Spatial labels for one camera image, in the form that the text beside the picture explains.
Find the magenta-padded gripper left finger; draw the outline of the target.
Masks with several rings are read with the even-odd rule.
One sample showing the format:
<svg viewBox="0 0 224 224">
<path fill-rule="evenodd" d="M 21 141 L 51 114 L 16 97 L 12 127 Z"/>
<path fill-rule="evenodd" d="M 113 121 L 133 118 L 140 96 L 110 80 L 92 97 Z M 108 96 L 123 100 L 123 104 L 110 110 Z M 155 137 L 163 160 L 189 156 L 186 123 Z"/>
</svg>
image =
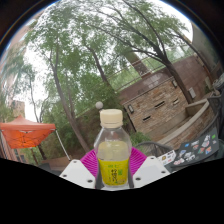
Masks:
<svg viewBox="0 0 224 224">
<path fill-rule="evenodd" d="M 60 177 L 83 188 L 94 189 L 98 175 L 98 161 L 94 150 L 80 160 L 73 159 Z"/>
</svg>

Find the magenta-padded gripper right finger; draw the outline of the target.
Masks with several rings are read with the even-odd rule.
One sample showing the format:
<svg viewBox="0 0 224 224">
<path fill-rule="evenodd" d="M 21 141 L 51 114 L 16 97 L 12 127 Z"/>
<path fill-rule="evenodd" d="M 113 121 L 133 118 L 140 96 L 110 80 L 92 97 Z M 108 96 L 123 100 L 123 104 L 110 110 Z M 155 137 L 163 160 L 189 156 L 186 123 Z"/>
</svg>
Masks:
<svg viewBox="0 0 224 224">
<path fill-rule="evenodd" d="M 155 156 L 147 157 L 136 148 L 132 148 L 129 158 L 129 187 L 140 188 L 166 177 L 170 172 Z"/>
</svg>

